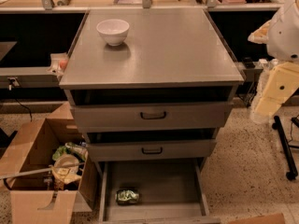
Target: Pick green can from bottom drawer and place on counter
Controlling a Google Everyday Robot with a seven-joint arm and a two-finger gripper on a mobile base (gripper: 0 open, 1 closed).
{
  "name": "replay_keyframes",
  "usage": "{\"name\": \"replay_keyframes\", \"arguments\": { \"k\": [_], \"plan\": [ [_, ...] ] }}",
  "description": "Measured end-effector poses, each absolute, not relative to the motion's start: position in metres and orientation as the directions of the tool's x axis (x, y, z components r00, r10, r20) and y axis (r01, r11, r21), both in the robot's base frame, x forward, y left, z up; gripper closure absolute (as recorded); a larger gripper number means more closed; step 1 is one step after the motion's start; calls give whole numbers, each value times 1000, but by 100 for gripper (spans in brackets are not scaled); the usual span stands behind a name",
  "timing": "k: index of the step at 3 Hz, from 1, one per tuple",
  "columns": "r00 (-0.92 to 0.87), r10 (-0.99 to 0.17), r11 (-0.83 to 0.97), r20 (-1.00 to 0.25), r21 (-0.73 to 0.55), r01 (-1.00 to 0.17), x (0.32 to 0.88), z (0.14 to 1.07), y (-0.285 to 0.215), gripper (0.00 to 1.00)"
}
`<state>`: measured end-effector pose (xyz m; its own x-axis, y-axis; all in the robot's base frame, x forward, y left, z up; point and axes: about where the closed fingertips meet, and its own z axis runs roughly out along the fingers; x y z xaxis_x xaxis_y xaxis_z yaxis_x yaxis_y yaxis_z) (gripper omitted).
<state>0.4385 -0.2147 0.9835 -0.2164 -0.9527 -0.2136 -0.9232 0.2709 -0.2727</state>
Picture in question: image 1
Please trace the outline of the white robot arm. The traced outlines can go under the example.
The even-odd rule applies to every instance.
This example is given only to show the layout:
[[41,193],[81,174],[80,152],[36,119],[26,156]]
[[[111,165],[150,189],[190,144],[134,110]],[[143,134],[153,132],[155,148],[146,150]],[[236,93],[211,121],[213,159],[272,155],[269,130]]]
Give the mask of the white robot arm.
[[248,41],[265,44],[278,61],[263,70],[251,105],[254,119],[270,118],[299,88],[299,0],[286,0]]

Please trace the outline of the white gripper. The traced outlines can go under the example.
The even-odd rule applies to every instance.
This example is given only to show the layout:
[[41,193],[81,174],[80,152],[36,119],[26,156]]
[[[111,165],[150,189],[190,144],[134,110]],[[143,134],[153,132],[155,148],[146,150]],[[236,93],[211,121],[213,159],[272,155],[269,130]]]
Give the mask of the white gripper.
[[[248,41],[256,44],[268,43],[270,21],[252,32]],[[260,75],[257,93],[252,102],[255,117],[272,117],[281,106],[299,89],[299,64],[285,62],[264,70]]]

